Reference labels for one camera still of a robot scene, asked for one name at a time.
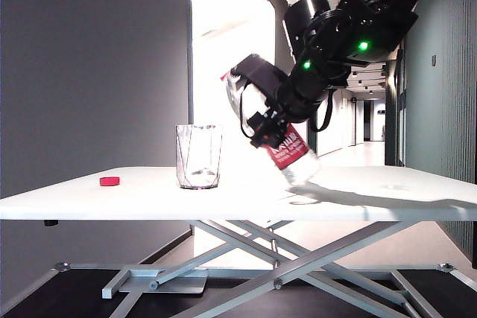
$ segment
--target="white table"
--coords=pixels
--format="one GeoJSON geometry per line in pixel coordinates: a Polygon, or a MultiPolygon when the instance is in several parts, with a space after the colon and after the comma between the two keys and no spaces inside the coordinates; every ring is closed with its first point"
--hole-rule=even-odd
{"type": "Polygon", "coordinates": [[[203,275],[203,271],[195,268],[236,247],[270,262],[274,269],[174,317],[215,317],[297,278],[378,317],[406,317],[351,291],[321,272],[315,272],[323,268],[402,305],[410,317],[436,318],[440,317],[439,313],[418,293],[412,295],[412,300],[417,303],[419,313],[401,293],[376,284],[334,261],[418,221],[477,220],[477,185],[410,168],[336,167],[324,168],[308,183],[294,188],[289,188],[284,179],[274,175],[249,178],[246,174],[227,174],[222,176],[217,188],[192,191],[178,187],[174,168],[116,168],[0,200],[0,218],[187,220],[227,242],[167,270],[148,266],[148,273],[144,274],[144,270],[138,267],[125,267],[103,289],[104,298],[111,297],[131,276],[149,275],[151,280],[154,276],[155,279],[150,287],[131,291],[111,316],[113,318],[125,317],[141,294],[154,290],[156,283],[164,284],[178,276],[203,275]],[[99,178],[107,176],[121,177],[121,184],[99,186],[99,178]],[[214,221],[219,219],[228,220],[248,233],[239,235],[214,221]],[[249,221],[264,219],[277,222],[262,228],[249,221]],[[364,220],[373,223],[310,252],[273,233],[274,229],[293,220],[364,220]],[[257,237],[298,258],[291,261],[276,249],[257,244],[252,240],[257,237]]]}

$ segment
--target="red bottle label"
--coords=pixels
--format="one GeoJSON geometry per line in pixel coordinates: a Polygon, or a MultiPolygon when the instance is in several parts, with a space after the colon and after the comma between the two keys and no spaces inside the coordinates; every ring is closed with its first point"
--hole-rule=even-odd
{"type": "Polygon", "coordinates": [[[307,154],[309,150],[307,143],[291,124],[287,127],[285,141],[279,145],[278,149],[270,146],[265,146],[265,148],[280,170],[296,162],[299,158],[307,154]]]}

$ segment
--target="green led light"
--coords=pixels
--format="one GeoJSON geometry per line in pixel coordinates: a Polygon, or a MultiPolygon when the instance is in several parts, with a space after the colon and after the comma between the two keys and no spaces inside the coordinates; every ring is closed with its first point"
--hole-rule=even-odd
{"type": "Polygon", "coordinates": [[[361,41],[358,45],[358,49],[360,49],[361,51],[366,51],[369,45],[370,43],[368,41],[361,41]]]}
{"type": "Polygon", "coordinates": [[[308,70],[310,67],[312,67],[312,62],[310,60],[307,60],[302,64],[302,66],[304,70],[308,70]]]}

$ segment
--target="gray wall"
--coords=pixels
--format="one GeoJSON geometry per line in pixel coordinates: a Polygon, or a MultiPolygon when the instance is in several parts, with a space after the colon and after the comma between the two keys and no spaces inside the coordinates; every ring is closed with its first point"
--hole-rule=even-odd
{"type": "MultiPolygon", "coordinates": [[[[476,5],[420,0],[405,50],[406,166],[468,182],[476,179],[476,5]]],[[[446,228],[470,255],[471,223],[446,228]]]]}
{"type": "MultiPolygon", "coordinates": [[[[189,30],[189,0],[1,0],[1,196],[173,165],[174,125],[188,122],[189,30]]],[[[137,262],[189,228],[1,224],[3,302],[56,261],[137,262]]]]}

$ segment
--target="dark floor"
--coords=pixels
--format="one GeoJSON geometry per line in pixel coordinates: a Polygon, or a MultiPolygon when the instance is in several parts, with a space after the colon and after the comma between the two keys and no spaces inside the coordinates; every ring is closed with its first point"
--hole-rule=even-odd
{"type": "MultiPolygon", "coordinates": [[[[59,273],[20,305],[5,314],[4,318],[108,318],[124,298],[125,293],[117,293],[113,299],[102,299],[101,288],[117,272],[116,270],[70,270],[59,273]]],[[[477,317],[477,293],[452,275],[435,270],[400,272],[420,290],[444,318],[477,317]]],[[[145,294],[136,303],[128,317],[171,317],[202,299],[224,292],[227,288],[240,283],[239,280],[208,279],[205,291],[199,296],[145,294]]],[[[382,283],[392,287],[391,283],[382,283]]],[[[312,286],[293,281],[282,290],[266,293],[218,317],[368,318],[374,316],[312,286]]]]}

